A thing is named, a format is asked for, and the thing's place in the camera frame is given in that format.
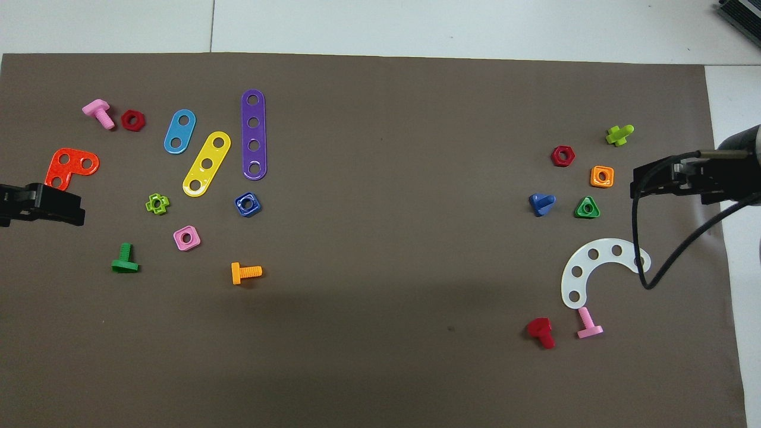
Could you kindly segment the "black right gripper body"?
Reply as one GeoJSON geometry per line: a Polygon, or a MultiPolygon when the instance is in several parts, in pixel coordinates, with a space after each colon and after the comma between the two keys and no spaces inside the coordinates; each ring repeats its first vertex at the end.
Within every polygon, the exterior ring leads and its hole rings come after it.
{"type": "Polygon", "coordinates": [[[759,197],[760,193],[760,167],[755,156],[682,162],[679,176],[681,181],[675,194],[699,195],[704,205],[740,202],[759,197]]]}

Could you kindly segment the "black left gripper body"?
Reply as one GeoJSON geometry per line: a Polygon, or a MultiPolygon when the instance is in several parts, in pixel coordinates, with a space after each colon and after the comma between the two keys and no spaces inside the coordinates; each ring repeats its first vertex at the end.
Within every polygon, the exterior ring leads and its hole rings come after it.
{"type": "Polygon", "coordinates": [[[1,184],[1,227],[7,228],[12,220],[35,221],[41,218],[37,210],[37,192],[40,182],[24,187],[1,184]]]}

